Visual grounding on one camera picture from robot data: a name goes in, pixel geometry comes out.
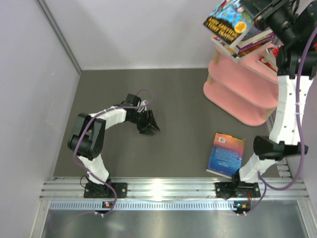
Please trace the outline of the purple 117-storey treehouse book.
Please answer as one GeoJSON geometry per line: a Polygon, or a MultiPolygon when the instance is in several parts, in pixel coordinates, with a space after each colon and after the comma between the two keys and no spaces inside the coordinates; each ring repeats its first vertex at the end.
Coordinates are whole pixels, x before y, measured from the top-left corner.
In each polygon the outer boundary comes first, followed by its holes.
{"type": "Polygon", "coordinates": [[[263,36],[262,38],[259,38],[259,39],[255,40],[255,41],[253,41],[253,42],[242,43],[242,41],[240,41],[240,42],[237,44],[236,48],[237,48],[239,51],[241,51],[242,49],[246,48],[247,46],[253,46],[255,43],[257,43],[257,42],[259,42],[259,41],[261,41],[261,40],[263,40],[263,39],[267,39],[267,38],[269,38],[269,37],[274,37],[274,33],[272,32],[272,30],[271,30],[271,33],[269,33],[269,34],[263,36]]]}

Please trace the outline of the red starred book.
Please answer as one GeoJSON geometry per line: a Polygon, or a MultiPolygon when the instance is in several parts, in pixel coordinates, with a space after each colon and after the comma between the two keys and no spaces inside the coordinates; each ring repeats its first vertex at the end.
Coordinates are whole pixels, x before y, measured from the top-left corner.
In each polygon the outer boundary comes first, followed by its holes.
{"type": "Polygon", "coordinates": [[[276,63],[276,58],[277,58],[277,56],[278,56],[280,47],[281,47],[281,45],[280,45],[280,46],[277,46],[277,47],[275,47],[275,48],[273,48],[273,49],[271,50],[271,53],[272,53],[272,55],[274,56],[273,63],[274,63],[275,65],[277,65],[277,63],[276,63]]]}

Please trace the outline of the red 13-storey treehouse book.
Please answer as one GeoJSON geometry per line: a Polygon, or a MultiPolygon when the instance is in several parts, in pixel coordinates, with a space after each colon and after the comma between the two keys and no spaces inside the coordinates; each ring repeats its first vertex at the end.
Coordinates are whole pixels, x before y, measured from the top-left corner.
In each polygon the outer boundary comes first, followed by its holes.
{"type": "Polygon", "coordinates": [[[277,75],[277,66],[267,61],[265,57],[260,57],[256,63],[273,75],[277,75]]]}

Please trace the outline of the black yellow book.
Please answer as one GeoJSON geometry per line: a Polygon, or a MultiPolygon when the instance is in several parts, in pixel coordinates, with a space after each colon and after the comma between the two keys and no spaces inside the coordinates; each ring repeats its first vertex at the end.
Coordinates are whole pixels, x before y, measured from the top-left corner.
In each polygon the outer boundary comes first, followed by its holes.
{"type": "Polygon", "coordinates": [[[203,22],[229,47],[236,47],[254,25],[240,0],[222,0],[203,22]]]}

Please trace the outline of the dark brown paperback book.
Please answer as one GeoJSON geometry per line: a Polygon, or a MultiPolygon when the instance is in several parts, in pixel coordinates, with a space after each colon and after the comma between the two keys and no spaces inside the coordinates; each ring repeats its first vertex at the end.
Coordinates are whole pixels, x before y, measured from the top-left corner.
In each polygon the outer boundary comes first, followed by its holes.
{"type": "Polygon", "coordinates": [[[246,51],[235,53],[231,55],[229,58],[233,60],[235,63],[239,63],[240,61],[245,60],[248,57],[262,54],[268,46],[269,45],[255,46],[246,51]]]}

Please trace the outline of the Roald Dahl Charlie book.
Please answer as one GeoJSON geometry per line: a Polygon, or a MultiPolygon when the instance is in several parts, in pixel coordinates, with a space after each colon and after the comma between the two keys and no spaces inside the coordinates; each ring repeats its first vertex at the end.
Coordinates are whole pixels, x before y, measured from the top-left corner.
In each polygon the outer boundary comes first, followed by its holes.
{"type": "Polygon", "coordinates": [[[212,35],[211,40],[215,43],[216,49],[225,56],[229,57],[239,57],[238,54],[230,48],[223,40],[221,40],[217,35],[212,35]]]}

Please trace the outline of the blue orange paperback book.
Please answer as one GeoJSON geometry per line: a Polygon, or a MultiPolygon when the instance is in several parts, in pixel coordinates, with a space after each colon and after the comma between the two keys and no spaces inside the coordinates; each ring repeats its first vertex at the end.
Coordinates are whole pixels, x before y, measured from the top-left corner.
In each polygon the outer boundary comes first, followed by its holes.
{"type": "Polygon", "coordinates": [[[206,171],[231,179],[241,168],[245,140],[217,132],[206,171]]]}

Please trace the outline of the yellow illustrated paperback book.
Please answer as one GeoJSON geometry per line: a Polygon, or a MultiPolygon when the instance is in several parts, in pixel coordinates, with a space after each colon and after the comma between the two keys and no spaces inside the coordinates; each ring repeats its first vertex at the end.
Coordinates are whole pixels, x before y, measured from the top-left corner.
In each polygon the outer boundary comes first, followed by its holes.
{"type": "Polygon", "coordinates": [[[269,62],[273,62],[275,61],[275,56],[274,56],[274,53],[273,53],[273,48],[267,48],[265,50],[265,55],[264,55],[265,59],[269,62]]]}

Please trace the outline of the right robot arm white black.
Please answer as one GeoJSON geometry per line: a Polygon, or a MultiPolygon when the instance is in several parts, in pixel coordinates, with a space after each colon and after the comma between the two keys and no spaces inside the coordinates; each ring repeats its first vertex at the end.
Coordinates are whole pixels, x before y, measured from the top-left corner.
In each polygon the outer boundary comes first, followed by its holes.
{"type": "Polygon", "coordinates": [[[256,136],[253,155],[232,176],[235,193],[253,191],[261,175],[287,156],[303,157],[301,120],[306,98],[317,73],[317,2],[311,1],[300,13],[288,0],[243,0],[242,6],[259,30],[270,28],[282,42],[275,58],[278,76],[278,105],[269,136],[256,136]]]}

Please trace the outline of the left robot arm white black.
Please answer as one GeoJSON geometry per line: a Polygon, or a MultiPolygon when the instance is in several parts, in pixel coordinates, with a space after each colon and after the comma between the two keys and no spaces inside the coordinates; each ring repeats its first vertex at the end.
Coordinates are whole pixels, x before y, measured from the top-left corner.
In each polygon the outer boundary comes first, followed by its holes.
{"type": "Polygon", "coordinates": [[[119,189],[126,188],[126,184],[111,182],[102,159],[105,132],[112,126],[130,122],[136,125],[140,134],[153,135],[160,128],[149,105],[149,101],[138,95],[128,94],[120,104],[98,113],[77,116],[67,147],[73,152],[74,162],[87,172],[84,198],[125,196],[119,189]]]}

